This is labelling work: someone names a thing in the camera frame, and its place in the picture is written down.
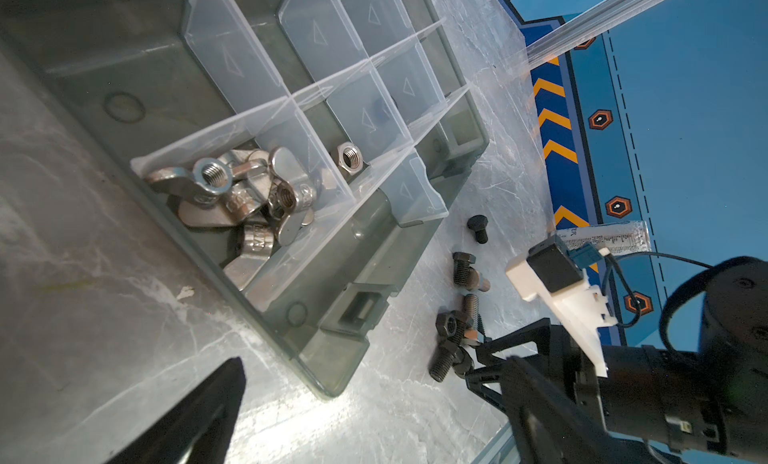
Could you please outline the pile of screws and nuts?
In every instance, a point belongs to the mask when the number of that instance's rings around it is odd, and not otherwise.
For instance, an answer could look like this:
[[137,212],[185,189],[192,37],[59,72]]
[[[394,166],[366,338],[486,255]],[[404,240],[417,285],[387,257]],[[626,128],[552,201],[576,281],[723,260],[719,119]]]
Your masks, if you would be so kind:
[[473,254],[454,252],[452,259],[453,283],[467,294],[462,297],[460,309],[440,312],[436,316],[439,339],[428,370],[436,382],[443,382],[450,372],[464,378],[474,368],[469,349],[478,347],[486,339],[476,291],[490,291],[491,283],[474,267],[476,257]]

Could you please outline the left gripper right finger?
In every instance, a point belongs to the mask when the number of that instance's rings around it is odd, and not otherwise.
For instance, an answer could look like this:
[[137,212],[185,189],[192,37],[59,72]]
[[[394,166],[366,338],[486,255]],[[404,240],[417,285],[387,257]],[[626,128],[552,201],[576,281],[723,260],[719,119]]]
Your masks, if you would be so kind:
[[523,463],[654,463],[611,437],[528,362],[501,365],[502,404]]

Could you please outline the silver hex nut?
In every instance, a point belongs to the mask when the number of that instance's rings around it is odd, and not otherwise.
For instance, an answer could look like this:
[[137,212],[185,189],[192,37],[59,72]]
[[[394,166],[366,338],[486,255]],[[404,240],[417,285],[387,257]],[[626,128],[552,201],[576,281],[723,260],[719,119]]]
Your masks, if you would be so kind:
[[333,157],[344,178],[355,176],[364,168],[362,152],[351,142],[340,144],[334,150]]

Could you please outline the black bolt far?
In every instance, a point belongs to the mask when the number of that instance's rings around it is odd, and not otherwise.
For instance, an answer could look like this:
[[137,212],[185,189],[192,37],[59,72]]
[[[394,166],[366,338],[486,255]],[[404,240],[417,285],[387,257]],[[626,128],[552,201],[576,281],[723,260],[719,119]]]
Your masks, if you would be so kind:
[[487,226],[488,218],[485,215],[474,215],[467,221],[467,228],[474,234],[478,244],[486,244],[488,242]]

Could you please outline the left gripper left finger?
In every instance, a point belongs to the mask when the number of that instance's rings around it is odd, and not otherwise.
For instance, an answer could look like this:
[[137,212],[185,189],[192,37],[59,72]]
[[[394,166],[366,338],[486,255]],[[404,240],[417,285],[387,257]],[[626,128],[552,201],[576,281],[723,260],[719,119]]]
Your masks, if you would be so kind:
[[246,387],[242,359],[226,360],[112,463],[223,463]]

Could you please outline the grey plastic organizer box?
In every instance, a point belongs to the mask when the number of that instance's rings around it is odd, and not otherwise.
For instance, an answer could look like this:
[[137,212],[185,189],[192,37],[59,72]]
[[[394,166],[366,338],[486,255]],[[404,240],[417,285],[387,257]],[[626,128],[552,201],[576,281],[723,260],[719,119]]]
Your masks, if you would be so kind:
[[[488,145],[431,0],[1,0],[1,41],[328,398]],[[348,178],[345,142],[364,160]],[[319,191],[314,218],[240,290],[224,273],[238,231],[186,226],[144,177],[278,147]]]

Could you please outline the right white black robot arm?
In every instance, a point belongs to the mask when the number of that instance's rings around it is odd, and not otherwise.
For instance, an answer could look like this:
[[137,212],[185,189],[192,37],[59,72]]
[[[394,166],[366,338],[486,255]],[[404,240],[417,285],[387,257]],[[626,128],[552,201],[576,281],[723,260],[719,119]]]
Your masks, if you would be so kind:
[[694,297],[698,348],[600,346],[607,373],[548,319],[480,346],[470,391],[504,413],[525,463],[677,463],[686,450],[767,459],[767,265],[724,261],[668,298]]

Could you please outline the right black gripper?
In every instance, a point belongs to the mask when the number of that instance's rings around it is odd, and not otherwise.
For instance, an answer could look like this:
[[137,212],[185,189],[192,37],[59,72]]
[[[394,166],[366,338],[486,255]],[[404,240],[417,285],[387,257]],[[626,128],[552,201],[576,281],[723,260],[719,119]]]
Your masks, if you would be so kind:
[[561,325],[549,318],[480,344],[478,362],[495,362],[465,374],[467,389],[501,413],[504,360],[496,353],[534,344],[527,361],[605,430],[666,444],[670,450],[724,452],[722,406],[712,386],[670,352],[652,346],[605,346],[607,375],[593,363]]

